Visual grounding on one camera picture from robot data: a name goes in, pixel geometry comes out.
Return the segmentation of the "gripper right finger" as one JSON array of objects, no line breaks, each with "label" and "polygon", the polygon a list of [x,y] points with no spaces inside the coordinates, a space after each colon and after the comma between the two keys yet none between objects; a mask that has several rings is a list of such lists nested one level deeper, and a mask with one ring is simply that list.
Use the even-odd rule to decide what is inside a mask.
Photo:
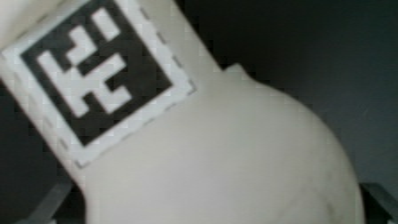
[{"label": "gripper right finger", "polygon": [[361,184],[367,224],[398,224],[398,200],[377,183]]}]

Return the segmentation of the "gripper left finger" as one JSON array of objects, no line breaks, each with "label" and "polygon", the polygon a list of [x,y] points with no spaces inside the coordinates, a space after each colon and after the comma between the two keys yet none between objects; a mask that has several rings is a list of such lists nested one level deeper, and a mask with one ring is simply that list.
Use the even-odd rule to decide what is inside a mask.
[{"label": "gripper left finger", "polygon": [[13,224],[80,224],[80,193],[70,181],[54,185],[34,211]]}]

